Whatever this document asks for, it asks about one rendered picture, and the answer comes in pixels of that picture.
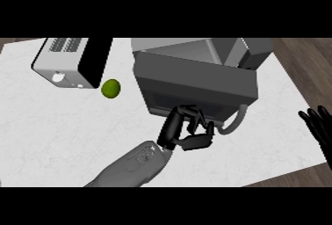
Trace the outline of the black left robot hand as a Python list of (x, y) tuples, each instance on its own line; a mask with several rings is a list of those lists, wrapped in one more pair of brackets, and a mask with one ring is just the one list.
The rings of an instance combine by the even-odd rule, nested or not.
[[(189, 118), (189, 136), (181, 139), (184, 118)], [(204, 149), (212, 143), (214, 122), (205, 121), (204, 113), (195, 105), (175, 106), (167, 116), (156, 139), (156, 144), (168, 150), (180, 146), (184, 151)]]

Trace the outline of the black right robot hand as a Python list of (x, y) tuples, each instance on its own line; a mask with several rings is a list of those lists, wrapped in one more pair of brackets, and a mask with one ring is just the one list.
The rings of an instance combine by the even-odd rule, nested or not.
[(305, 112), (299, 111), (298, 116), (316, 138), (329, 169), (332, 170), (332, 114), (320, 105), (317, 110), (308, 108)]

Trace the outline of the grey microwave body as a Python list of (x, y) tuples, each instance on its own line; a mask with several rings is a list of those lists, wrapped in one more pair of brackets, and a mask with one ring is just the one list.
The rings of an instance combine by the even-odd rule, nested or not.
[(270, 38), (131, 38), (133, 52), (257, 70), (273, 52)]

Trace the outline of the green lime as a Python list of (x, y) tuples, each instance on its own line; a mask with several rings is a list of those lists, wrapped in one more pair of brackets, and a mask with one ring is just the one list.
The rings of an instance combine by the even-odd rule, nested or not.
[(121, 84), (115, 79), (109, 79), (102, 85), (102, 95), (115, 98), (121, 92)]

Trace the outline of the white and black toaster oven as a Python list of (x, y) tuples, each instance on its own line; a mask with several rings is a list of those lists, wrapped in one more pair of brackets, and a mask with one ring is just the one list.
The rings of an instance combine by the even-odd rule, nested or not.
[(59, 87), (97, 89), (112, 38), (46, 38), (31, 69)]

